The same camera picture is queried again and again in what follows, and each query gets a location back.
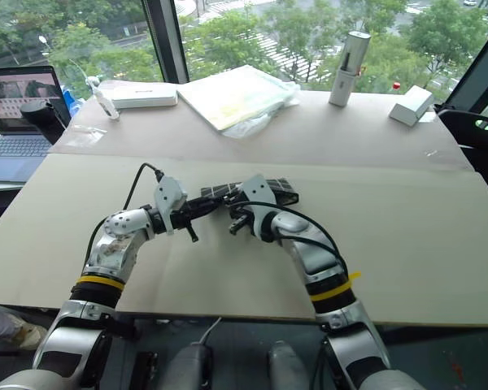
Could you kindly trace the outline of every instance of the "white cylinder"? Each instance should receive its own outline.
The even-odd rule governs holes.
[[[343,47],[340,69],[358,76],[361,63],[364,61],[365,53],[367,53],[370,39],[371,36],[366,32],[349,32],[345,46]]]
[[[348,71],[338,69],[336,78],[334,79],[333,89],[329,103],[335,106],[344,107],[349,101],[352,89],[355,86],[356,75]]]
[[[413,378],[399,370],[384,370],[363,381],[359,390],[425,390]]]
[[[349,101],[352,89],[355,86],[355,78],[359,76],[361,63],[364,61],[370,39],[371,36],[365,32],[351,31],[347,35],[329,103],[344,107]]]

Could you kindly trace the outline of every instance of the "laptop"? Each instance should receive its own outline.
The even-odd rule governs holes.
[[[52,104],[65,125],[71,120],[53,67],[0,69],[0,181],[26,182],[51,147],[20,113],[36,100]]]

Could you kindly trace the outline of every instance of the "white cable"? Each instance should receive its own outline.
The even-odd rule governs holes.
[[[207,331],[204,332],[203,336],[201,337],[201,340],[198,341],[199,344],[204,344],[206,342],[206,339],[210,335],[211,331],[213,330],[214,327],[217,326],[217,323],[220,322],[222,317],[219,317],[209,328]]]

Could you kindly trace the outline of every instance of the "silver robot arm segment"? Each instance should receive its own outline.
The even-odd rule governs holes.
[[[386,347],[361,301],[352,292],[345,262],[329,234],[308,219],[274,207],[275,195],[261,175],[242,183],[240,192],[238,197],[226,199],[233,217],[237,221],[245,219],[252,234],[260,240],[277,241],[294,260],[315,307],[316,321],[325,333],[322,348],[336,387],[423,389],[408,375],[390,369]],[[247,201],[242,201],[242,194]],[[230,227],[233,234],[234,225]]]
[[[137,251],[156,235],[173,234],[174,229],[186,228],[196,241],[191,220],[220,204],[205,198],[185,199],[180,182],[161,176],[156,208],[122,210],[105,219],[70,299],[36,351],[33,368],[4,379],[0,389],[70,390],[98,384],[112,337],[135,337],[134,327],[116,319],[115,306],[135,266]]]

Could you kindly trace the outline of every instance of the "yellow tape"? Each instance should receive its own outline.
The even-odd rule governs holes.
[[[324,299],[336,297],[338,294],[344,293],[349,288],[351,288],[352,280],[359,278],[360,276],[361,276],[361,272],[355,272],[354,274],[349,275],[349,280],[344,284],[342,284],[341,286],[338,286],[326,292],[321,292],[320,294],[311,295],[310,296],[311,301],[313,302],[323,301]]]
[[[101,284],[107,284],[112,287],[116,287],[119,290],[123,291],[124,284],[120,282],[116,282],[115,280],[108,279],[108,278],[103,278],[102,276],[81,276],[77,283],[82,283],[82,282],[94,282],[94,283],[101,283]]]

